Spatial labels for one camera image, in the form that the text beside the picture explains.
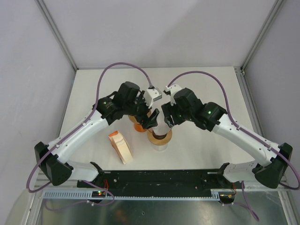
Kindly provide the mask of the white paper coffee filter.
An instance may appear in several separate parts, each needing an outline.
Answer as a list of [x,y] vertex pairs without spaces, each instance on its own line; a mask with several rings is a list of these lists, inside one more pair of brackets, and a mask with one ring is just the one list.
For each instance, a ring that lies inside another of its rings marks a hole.
[[171,128],[168,126],[167,123],[165,123],[164,116],[160,114],[157,117],[157,126],[152,128],[153,133],[158,136],[166,135],[169,131],[171,131]]

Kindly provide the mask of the orange glass carafe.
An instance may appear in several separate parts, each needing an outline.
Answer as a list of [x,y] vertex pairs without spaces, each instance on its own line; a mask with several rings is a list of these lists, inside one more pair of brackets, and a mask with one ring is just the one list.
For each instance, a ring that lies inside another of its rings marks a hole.
[[147,130],[144,129],[144,128],[142,127],[142,125],[140,125],[140,124],[134,124],[134,129],[135,129],[137,132],[140,132],[140,133],[143,133],[143,132],[146,132],[146,131],[147,131]]

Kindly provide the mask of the clear glass carafe brown collar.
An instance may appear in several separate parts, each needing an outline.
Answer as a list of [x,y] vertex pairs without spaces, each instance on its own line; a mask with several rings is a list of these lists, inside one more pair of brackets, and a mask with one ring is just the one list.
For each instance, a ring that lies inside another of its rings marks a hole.
[[168,144],[164,144],[164,145],[153,145],[153,148],[156,150],[156,151],[164,151],[166,150],[168,147]]

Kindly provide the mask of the coffee filter pack orange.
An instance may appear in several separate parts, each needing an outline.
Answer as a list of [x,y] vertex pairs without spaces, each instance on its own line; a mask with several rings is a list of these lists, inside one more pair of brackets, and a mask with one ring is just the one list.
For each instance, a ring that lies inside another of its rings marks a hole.
[[123,164],[127,164],[133,161],[131,148],[125,137],[119,131],[111,133],[108,137],[112,147],[117,152]]

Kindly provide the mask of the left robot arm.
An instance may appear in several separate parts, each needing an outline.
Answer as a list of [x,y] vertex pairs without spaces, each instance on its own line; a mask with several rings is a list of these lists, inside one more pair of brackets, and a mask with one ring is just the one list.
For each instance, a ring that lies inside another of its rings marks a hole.
[[54,186],[67,180],[85,180],[95,188],[101,186],[102,169],[94,162],[72,162],[71,156],[93,135],[124,115],[133,116],[143,129],[157,126],[159,110],[151,107],[161,98],[161,91],[154,87],[140,90],[132,82],[122,83],[117,91],[97,100],[89,114],[67,134],[48,144],[36,144],[39,168]]

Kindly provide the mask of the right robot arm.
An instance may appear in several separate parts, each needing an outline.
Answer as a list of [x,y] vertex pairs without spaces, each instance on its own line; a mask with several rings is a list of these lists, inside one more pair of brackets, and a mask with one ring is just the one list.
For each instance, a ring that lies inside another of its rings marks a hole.
[[262,185],[275,189],[278,187],[291,158],[292,147],[268,141],[255,132],[243,128],[231,120],[226,109],[216,103],[202,103],[195,93],[178,85],[165,87],[164,93],[170,102],[162,105],[165,123],[169,127],[185,121],[198,128],[220,135],[247,152],[253,161],[232,164],[224,163],[216,176],[221,188],[227,188],[237,181],[256,180]]

